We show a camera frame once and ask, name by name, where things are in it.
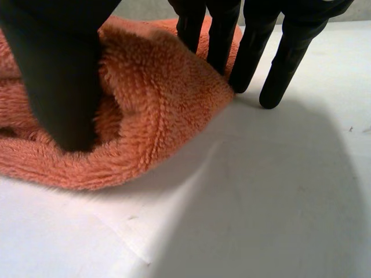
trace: white table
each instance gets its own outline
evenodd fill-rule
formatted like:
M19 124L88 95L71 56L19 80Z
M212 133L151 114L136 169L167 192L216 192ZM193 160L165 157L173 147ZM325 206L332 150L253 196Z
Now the white table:
M371 21L330 24L265 111L280 36L249 93L144 177L0 177L0 277L371 277Z

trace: fluffy towel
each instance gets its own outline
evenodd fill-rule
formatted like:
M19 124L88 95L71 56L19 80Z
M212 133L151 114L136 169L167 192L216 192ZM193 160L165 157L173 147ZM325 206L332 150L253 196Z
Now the fluffy towel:
M88 154L63 154L40 128L0 32L0 173L62 188L99 189L136 178L174 154L233 98L225 78L204 61L210 22L207 17L202 29L200 59L174 36L175 19L107 20L100 29L105 46L105 96L95 119L100 141ZM241 36L237 28L227 71Z

